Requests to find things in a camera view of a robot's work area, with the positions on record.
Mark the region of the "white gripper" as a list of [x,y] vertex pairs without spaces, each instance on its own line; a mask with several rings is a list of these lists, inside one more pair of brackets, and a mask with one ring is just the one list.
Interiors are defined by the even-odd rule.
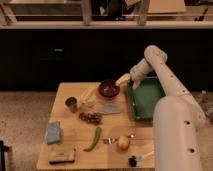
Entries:
[[116,86],[119,86],[128,81],[131,77],[131,80],[133,81],[133,88],[136,89],[151,71],[151,65],[145,59],[142,59],[138,64],[134,65],[130,69],[130,74],[126,73],[122,75],[115,84]]

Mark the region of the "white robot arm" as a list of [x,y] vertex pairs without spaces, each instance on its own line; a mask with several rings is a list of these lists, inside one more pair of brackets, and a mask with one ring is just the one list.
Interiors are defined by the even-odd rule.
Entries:
[[165,96],[154,107],[153,139],[155,171],[204,171],[197,130],[204,126],[206,116],[188,89],[167,66],[167,54],[156,45],[144,50],[144,57],[129,73],[117,81],[133,81],[137,88],[154,71]]

